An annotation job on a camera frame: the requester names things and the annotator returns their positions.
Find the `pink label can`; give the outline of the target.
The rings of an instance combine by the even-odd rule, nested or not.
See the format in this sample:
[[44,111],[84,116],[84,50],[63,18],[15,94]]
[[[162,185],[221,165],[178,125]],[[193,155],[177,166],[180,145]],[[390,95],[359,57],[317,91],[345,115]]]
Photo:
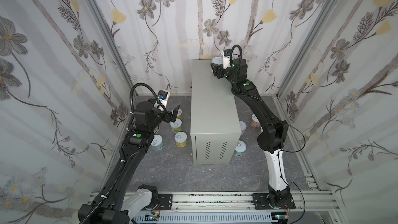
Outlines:
[[211,63],[216,66],[223,66],[223,57],[215,57],[212,59]]

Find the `yellow label can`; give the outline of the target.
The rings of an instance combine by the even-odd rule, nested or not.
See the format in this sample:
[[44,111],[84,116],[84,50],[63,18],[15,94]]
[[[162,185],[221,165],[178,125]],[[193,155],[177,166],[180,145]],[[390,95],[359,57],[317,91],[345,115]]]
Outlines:
[[185,132],[177,132],[174,137],[177,147],[185,147],[188,143],[187,138],[188,136]]

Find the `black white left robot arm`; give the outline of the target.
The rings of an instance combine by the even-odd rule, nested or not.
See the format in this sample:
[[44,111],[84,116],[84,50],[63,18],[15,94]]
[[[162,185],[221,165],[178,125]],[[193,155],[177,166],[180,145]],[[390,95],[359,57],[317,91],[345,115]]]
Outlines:
[[119,161],[104,187],[91,204],[83,204],[78,211],[81,224],[128,224],[132,210],[123,210],[127,187],[154,139],[154,130],[161,122],[174,122],[179,106],[172,112],[154,99],[138,103],[119,146]]

